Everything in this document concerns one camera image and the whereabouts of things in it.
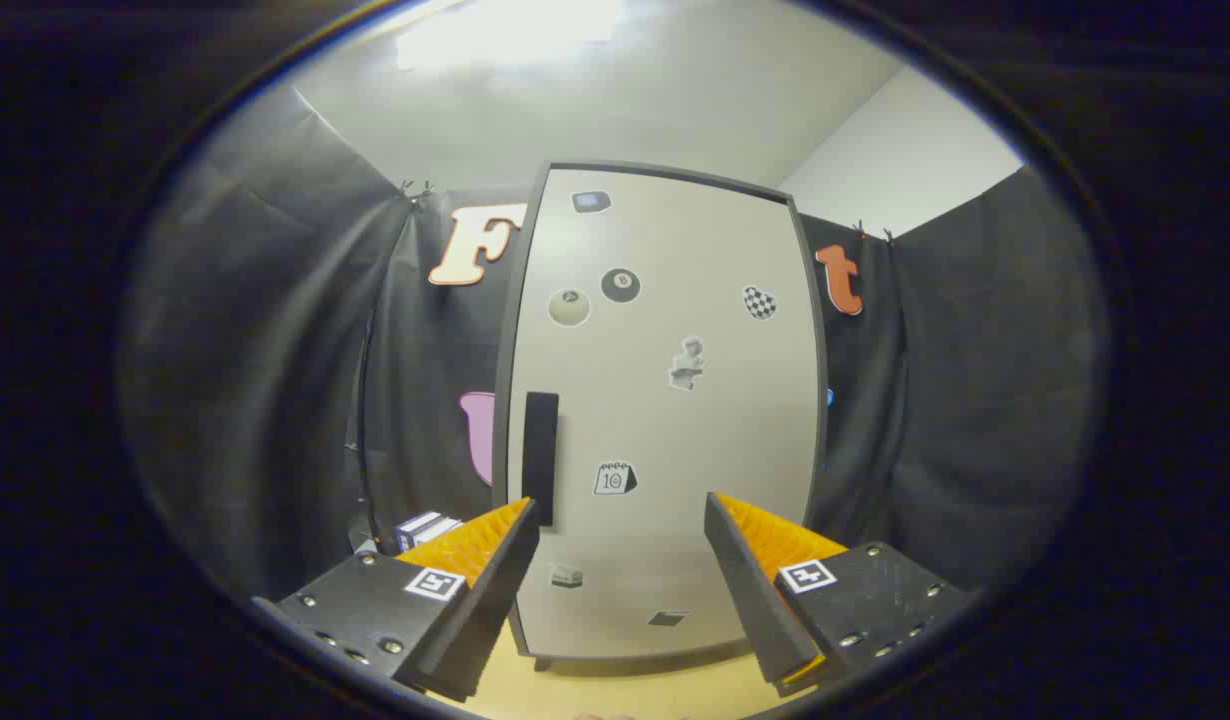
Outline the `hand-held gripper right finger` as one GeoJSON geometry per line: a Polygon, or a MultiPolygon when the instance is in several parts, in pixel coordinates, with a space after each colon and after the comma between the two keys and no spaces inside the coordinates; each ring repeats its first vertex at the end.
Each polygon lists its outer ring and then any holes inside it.
{"type": "Polygon", "coordinates": [[[720,492],[705,501],[705,537],[763,679],[784,695],[877,673],[970,606],[891,544],[843,546],[720,492]]]}

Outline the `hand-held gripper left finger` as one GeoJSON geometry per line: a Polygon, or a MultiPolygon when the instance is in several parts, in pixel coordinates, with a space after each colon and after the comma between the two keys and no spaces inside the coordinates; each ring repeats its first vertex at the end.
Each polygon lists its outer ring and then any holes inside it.
{"type": "Polygon", "coordinates": [[[520,498],[399,556],[354,553],[301,590],[253,606],[299,652],[373,693],[465,702],[538,543],[538,502],[520,498]]]}

